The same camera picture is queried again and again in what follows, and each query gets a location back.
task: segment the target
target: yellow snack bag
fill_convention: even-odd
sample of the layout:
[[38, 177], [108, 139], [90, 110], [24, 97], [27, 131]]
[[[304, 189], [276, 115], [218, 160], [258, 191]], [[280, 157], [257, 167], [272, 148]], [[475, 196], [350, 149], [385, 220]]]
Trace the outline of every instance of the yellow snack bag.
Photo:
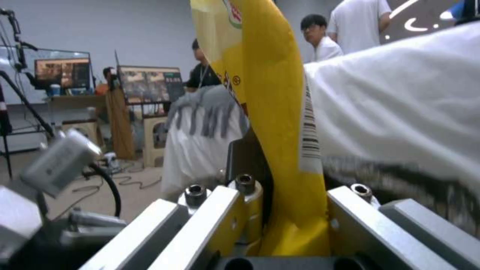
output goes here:
[[246, 105], [274, 178], [260, 255], [328, 255], [320, 145], [299, 49], [271, 0], [191, 0], [200, 47]]

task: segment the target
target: lanyard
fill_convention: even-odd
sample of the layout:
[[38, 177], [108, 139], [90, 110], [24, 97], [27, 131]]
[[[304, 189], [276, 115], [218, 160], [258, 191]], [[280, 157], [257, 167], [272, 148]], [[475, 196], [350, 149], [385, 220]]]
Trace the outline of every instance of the lanyard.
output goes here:
[[198, 84], [198, 88], [202, 87], [202, 82], [204, 81], [205, 75], [208, 72], [208, 68], [210, 67], [210, 64], [205, 67], [204, 72], [202, 73], [202, 66], [200, 66], [200, 83]]

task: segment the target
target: barcode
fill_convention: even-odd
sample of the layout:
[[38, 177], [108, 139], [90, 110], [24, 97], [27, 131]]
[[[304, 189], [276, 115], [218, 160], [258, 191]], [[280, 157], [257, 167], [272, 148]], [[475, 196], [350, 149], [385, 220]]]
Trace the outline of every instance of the barcode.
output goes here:
[[320, 157], [320, 142], [318, 141], [317, 127], [315, 125], [312, 97], [307, 77], [305, 77], [300, 123], [299, 169], [301, 171], [322, 173]]

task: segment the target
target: chair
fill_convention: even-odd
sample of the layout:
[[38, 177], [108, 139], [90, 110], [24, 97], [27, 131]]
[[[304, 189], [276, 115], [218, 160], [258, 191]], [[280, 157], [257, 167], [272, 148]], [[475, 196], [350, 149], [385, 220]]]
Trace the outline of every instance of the chair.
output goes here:
[[[165, 152], [165, 142], [160, 141], [162, 126], [167, 121], [166, 115], [144, 115], [144, 167], [155, 167], [155, 160], [162, 158]], [[155, 142], [160, 142], [160, 147], [155, 147]]]

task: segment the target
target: computer monitor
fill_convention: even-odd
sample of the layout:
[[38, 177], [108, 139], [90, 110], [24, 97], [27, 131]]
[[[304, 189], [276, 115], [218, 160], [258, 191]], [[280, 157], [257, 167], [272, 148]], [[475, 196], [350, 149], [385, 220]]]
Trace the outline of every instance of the computer monitor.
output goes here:
[[36, 89], [49, 89], [60, 85], [62, 89], [90, 88], [90, 59], [38, 59], [35, 60]]
[[119, 66], [129, 104], [176, 101], [185, 94], [179, 68]]

